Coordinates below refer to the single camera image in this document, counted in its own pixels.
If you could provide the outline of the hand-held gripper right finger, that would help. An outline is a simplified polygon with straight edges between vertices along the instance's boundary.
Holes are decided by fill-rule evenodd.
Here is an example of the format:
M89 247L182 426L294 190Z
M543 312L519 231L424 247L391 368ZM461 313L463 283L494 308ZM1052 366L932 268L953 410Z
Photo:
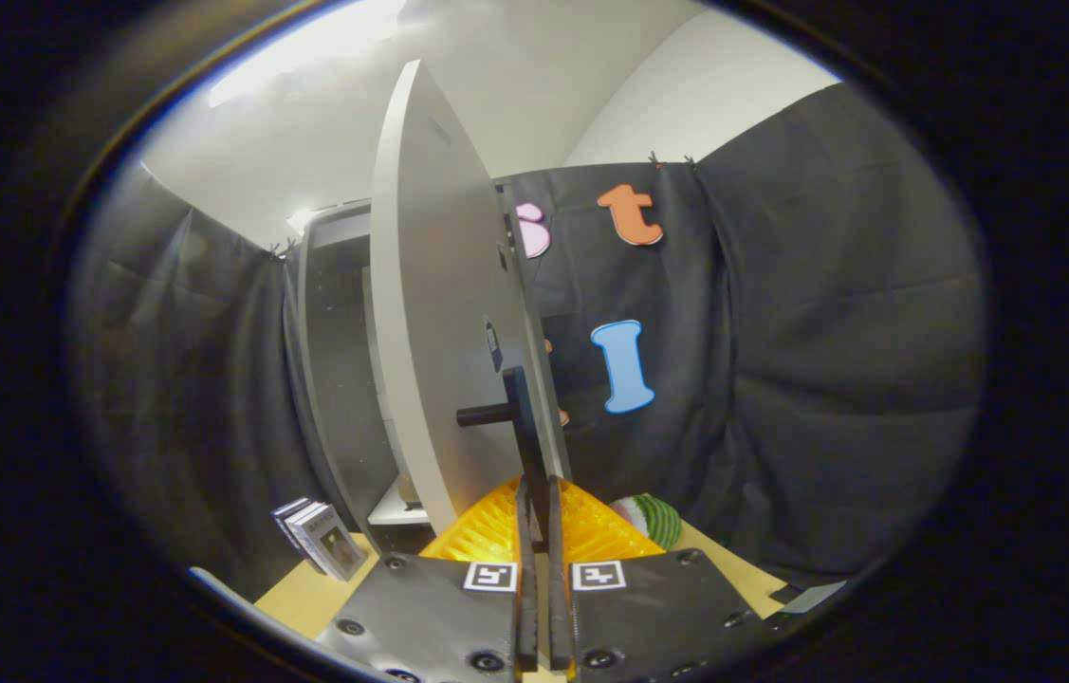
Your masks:
M783 579L691 525L661 548L592 494L548 480L548 656L569 682L702 682L772 636Z

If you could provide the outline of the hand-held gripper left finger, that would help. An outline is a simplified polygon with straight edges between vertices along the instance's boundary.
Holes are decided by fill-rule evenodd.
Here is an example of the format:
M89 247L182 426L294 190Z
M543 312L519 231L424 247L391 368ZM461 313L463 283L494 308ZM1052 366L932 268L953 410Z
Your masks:
M508 481L424 550L381 555L317 643L399 682L517 682L538 665L530 524Z

